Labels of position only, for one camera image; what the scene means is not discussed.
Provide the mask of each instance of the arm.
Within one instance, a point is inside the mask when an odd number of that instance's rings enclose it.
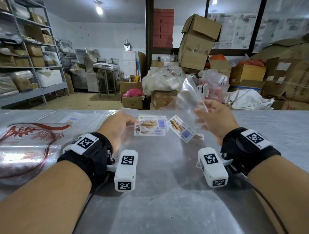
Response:
[[[97,132],[120,146],[130,115],[108,117]],[[87,174],[69,161],[61,161],[0,202],[0,233],[71,234],[91,189]]]
[[[224,137],[239,128],[239,125],[225,105],[214,100],[204,102],[209,112],[194,109],[199,117],[196,122],[205,123],[202,129],[211,131],[216,136],[218,144],[222,145]],[[285,158],[274,155],[254,166],[248,173],[248,179],[273,206],[289,234],[308,233],[309,174],[307,172]],[[284,233],[269,206],[260,195],[257,196],[277,232]]]
[[[253,168],[248,179],[270,202],[289,234],[309,230],[309,174],[281,156],[273,156]],[[257,194],[279,234],[283,233],[265,201]]]

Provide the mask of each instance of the person's left hand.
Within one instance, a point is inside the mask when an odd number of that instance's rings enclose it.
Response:
[[[137,119],[120,111],[108,117],[97,132],[107,137],[112,144],[113,153],[115,153],[119,150],[121,134],[124,132],[125,127],[133,125],[135,122],[137,122]]]

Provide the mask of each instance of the black cable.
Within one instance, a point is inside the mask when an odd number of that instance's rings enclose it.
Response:
[[[239,178],[239,177],[236,177],[236,176],[235,176],[234,178],[236,178],[236,179],[238,179],[238,180],[240,180],[240,181],[244,181],[244,182],[246,182],[247,184],[249,184],[249,185],[252,187],[252,189],[253,189],[254,191],[256,191],[256,192],[263,198],[263,200],[266,202],[266,204],[269,206],[269,208],[270,208],[271,211],[273,212],[274,216],[276,217],[276,219],[277,219],[278,223],[280,224],[280,226],[281,226],[283,232],[284,232],[285,234],[289,234],[289,233],[288,233],[288,230],[287,230],[286,227],[284,226],[284,224],[283,224],[282,220],[280,219],[279,215],[277,214],[277,212],[275,211],[275,209],[273,208],[273,206],[270,204],[270,202],[267,200],[267,198],[263,195],[263,193],[262,193],[260,190],[258,190],[256,187],[254,187],[251,183],[249,183],[248,181],[246,181],[245,179]]]
[[[93,191],[93,193],[90,195],[90,197],[89,197],[88,201],[86,202],[86,204],[85,204],[85,206],[84,206],[82,212],[80,213],[80,216],[79,216],[79,218],[78,218],[78,220],[77,220],[77,222],[76,222],[76,224],[75,224],[75,227],[74,227],[74,230],[73,230],[72,234],[75,234],[75,232],[76,232],[76,230],[77,230],[77,227],[78,227],[78,224],[79,224],[80,220],[82,219],[82,216],[83,216],[83,214],[84,214],[84,212],[85,212],[85,210],[86,210],[86,208],[87,208],[87,206],[88,206],[90,200],[92,199],[92,197],[97,193],[97,191],[99,191],[100,188],[102,188],[103,186],[107,185],[107,184],[108,184],[109,182],[111,182],[111,181],[114,181],[114,180],[113,180],[113,179],[112,179],[112,180],[108,179],[107,181],[103,182],[103,183],[100,184],[100,185]]]

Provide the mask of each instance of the barcode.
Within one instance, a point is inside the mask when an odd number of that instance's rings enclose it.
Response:
[[[187,139],[189,136],[192,136],[192,133],[190,133],[188,130],[184,131],[183,134],[181,134],[181,138],[183,140]]]
[[[159,127],[165,127],[164,122],[165,122],[165,121],[164,121],[163,119],[159,119],[159,120],[158,120]]]

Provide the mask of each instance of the person's right hand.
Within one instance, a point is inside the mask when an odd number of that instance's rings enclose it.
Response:
[[[199,117],[195,122],[205,123],[202,129],[211,131],[216,136],[217,143],[222,145],[226,134],[239,128],[239,125],[227,106],[215,100],[204,100],[204,103],[209,112],[195,108],[194,113]]]

